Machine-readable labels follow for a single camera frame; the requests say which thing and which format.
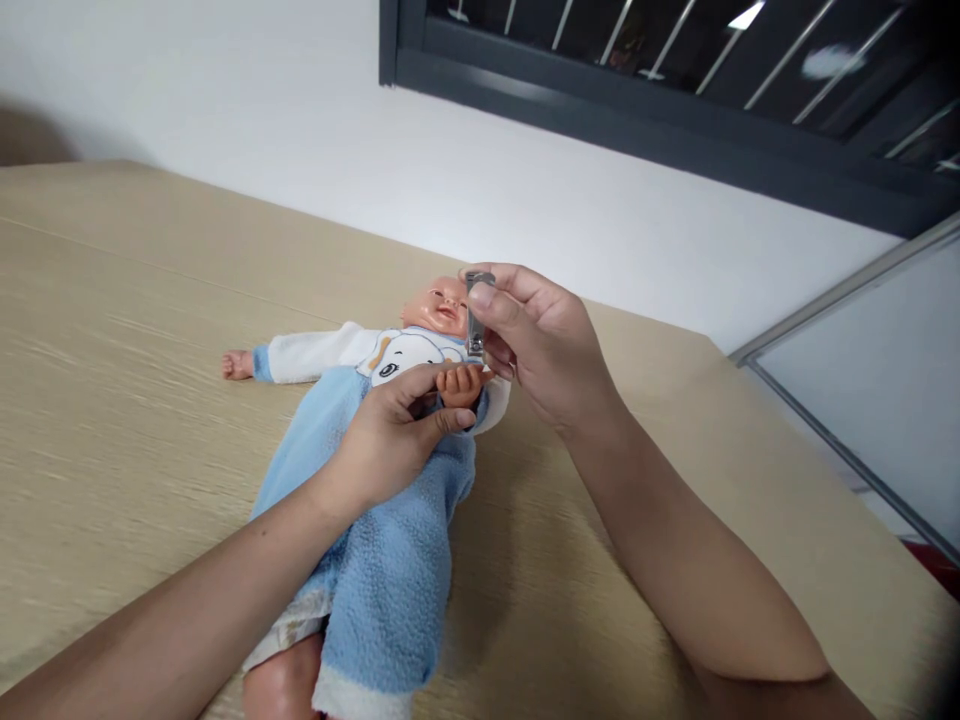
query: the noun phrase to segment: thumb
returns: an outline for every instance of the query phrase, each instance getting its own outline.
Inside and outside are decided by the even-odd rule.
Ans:
[[[426,442],[430,443],[432,448],[444,435],[466,430],[477,422],[477,416],[472,410],[466,408],[443,408],[437,412],[428,415],[423,420],[418,420],[420,434],[425,437]]]
[[[477,283],[470,290],[469,300],[477,319],[502,337],[518,355],[530,347],[540,332],[523,306],[502,290]]]

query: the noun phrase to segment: doll head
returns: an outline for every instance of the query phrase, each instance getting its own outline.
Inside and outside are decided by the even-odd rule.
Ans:
[[[442,335],[467,337],[467,286],[457,278],[438,277],[407,300],[400,313],[403,327],[433,330]]]

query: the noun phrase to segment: window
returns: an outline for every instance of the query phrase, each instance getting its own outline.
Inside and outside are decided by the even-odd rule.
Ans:
[[[960,207],[955,5],[381,0],[380,82],[913,237]]]

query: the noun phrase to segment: fingernail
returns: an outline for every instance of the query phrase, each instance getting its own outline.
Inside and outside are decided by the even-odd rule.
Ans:
[[[467,410],[465,408],[461,408],[460,410],[457,410],[456,418],[457,418],[457,425],[459,425],[462,428],[470,427],[477,420],[476,416],[470,410]]]
[[[474,307],[486,310],[493,302],[494,289],[486,283],[477,283],[470,291],[470,299],[473,300]]]

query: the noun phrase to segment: dark window frame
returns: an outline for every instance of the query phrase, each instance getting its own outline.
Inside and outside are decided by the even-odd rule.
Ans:
[[[761,19],[771,23],[776,16],[761,13],[757,23]],[[740,45],[751,47],[748,36]],[[741,85],[726,79],[742,62],[734,53],[730,67],[717,74],[716,89],[706,93],[711,102],[430,17],[427,0],[381,0],[380,43],[381,85],[452,100],[900,237],[914,237],[960,207],[955,180],[872,154],[912,122],[907,114],[926,111],[915,102],[891,103],[839,142],[724,104],[724,88],[742,94]],[[918,76],[913,84],[925,82]],[[901,95],[910,97],[912,89]]]

